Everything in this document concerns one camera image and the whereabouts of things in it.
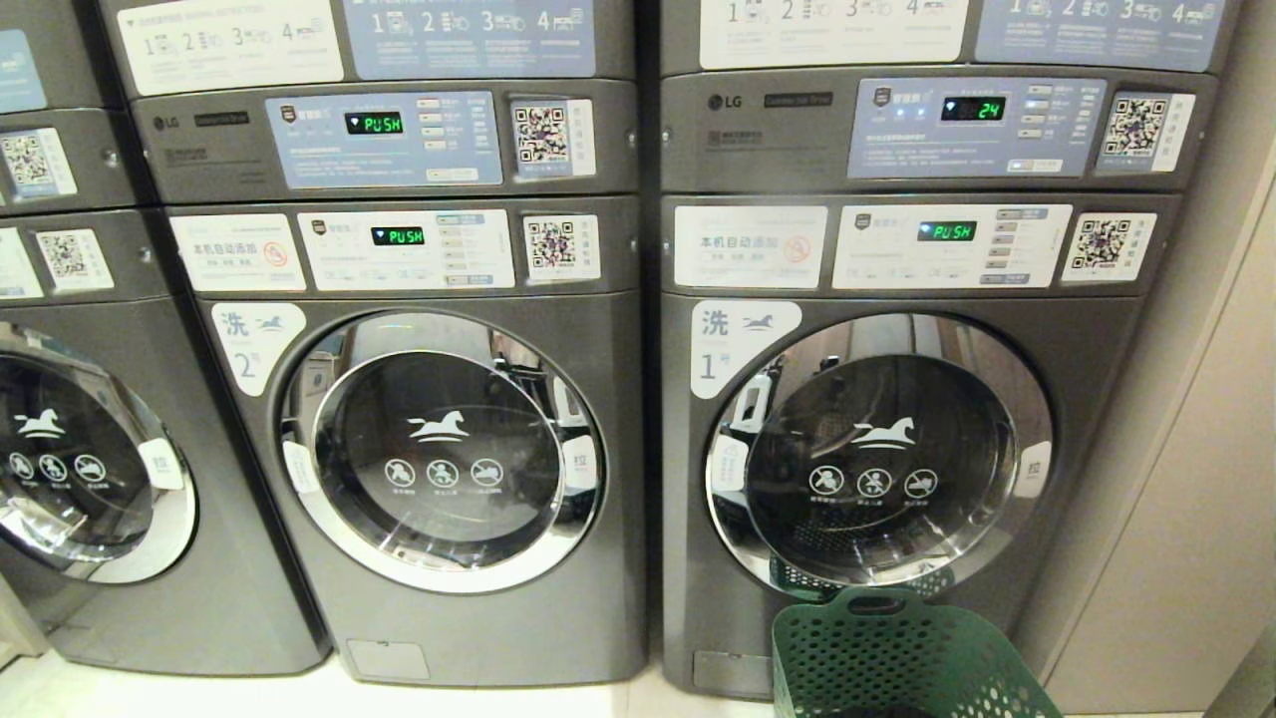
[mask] perforated basket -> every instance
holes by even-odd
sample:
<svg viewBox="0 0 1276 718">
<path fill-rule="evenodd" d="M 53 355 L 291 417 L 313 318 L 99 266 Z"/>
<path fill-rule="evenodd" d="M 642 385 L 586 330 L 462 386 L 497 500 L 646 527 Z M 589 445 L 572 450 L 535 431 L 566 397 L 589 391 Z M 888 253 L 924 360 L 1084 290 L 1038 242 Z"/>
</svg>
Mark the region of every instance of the perforated basket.
<svg viewBox="0 0 1276 718">
<path fill-rule="evenodd" d="M 771 636 L 780 718 L 1062 718 L 995 626 L 909 590 L 792 606 Z"/>
</svg>

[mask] lg logo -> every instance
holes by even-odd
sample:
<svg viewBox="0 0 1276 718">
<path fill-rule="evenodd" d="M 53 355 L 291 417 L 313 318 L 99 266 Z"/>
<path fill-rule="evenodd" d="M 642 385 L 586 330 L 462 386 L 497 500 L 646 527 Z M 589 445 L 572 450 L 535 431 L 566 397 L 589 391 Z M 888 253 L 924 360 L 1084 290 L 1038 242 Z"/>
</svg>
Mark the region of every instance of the lg logo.
<svg viewBox="0 0 1276 718">
<path fill-rule="evenodd" d="M 709 96 L 709 110 L 715 112 L 726 107 L 727 110 L 736 110 L 744 106 L 744 98 L 739 94 L 711 94 Z"/>
</svg>

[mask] qr code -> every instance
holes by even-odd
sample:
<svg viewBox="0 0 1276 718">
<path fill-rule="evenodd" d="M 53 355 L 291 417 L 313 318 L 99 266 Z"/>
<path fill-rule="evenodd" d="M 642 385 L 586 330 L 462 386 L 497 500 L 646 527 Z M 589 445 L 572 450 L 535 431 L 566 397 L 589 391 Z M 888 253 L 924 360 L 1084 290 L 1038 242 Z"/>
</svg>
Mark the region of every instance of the qr code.
<svg viewBox="0 0 1276 718">
<path fill-rule="evenodd" d="M 1165 125 L 1165 111 L 1169 99 L 1154 97 L 1123 97 L 1116 99 L 1108 135 L 1104 138 L 1104 154 L 1118 157 L 1151 157 L 1156 150 L 1156 140 Z"/>
<path fill-rule="evenodd" d="M 533 268 L 575 267 L 575 222 L 528 222 L 527 233 Z"/>
<path fill-rule="evenodd" d="M 48 261 L 48 270 L 55 279 L 88 275 L 83 245 L 78 235 L 46 232 L 38 235 L 37 238 L 40 249 Z"/>
<path fill-rule="evenodd" d="M 0 138 L 0 153 L 18 186 L 52 184 L 54 173 L 40 138 L 32 134 Z"/>
<path fill-rule="evenodd" d="M 547 105 L 514 108 L 514 131 L 518 133 L 518 161 L 524 165 L 567 162 L 567 110 Z"/>
<path fill-rule="evenodd" d="M 1086 219 L 1076 240 L 1073 269 L 1110 267 L 1120 259 L 1129 240 L 1129 219 Z"/>
</svg>

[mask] washing machine door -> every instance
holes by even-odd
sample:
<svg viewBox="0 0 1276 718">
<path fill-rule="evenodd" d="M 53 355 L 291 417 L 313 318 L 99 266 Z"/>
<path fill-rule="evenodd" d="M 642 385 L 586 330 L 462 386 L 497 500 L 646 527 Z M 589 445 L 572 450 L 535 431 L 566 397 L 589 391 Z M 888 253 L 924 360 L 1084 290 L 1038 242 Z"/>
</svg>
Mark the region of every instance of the washing machine door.
<svg viewBox="0 0 1276 718">
<path fill-rule="evenodd" d="M 149 579 L 195 532 L 195 488 L 158 417 L 92 358 L 0 321 L 0 536 L 66 576 Z"/>
<path fill-rule="evenodd" d="M 1050 464 L 1045 395 L 981 328 L 928 314 L 852 319 L 776 353 L 718 417 L 709 511 L 758 579 L 933 596 L 1028 520 Z"/>
<path fill-rule="evenodd" d="M 385 312 L 302 358 L 281 426 L 293 487 L 364 566 L 441 593 L 532 580 L 602 500 L 601 441 L 565 377 L 486 324 Z"/>
</svg>

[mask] white floor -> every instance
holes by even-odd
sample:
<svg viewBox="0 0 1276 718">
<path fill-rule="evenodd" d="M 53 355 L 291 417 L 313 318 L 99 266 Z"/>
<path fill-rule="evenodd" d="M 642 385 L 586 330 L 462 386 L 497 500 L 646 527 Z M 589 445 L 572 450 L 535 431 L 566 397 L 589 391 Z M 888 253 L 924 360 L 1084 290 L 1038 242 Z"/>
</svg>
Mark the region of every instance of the white floor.
<svg viewBox="0 0 1276 718">
<path fill-rule="evenodd" d="M 367 715 L 526 718 L 771 718 L 771 705 L 684 694 L 656 664 L 628 684 L 537 690 L 374 686 L 329 659 L 288 678 L 179 678 L 89 668 L 56 654 L 0 671 L 4 718 L 364 718 Z M 1199 718 L 1199 713 L 1139 718 Z"/>
</svg>

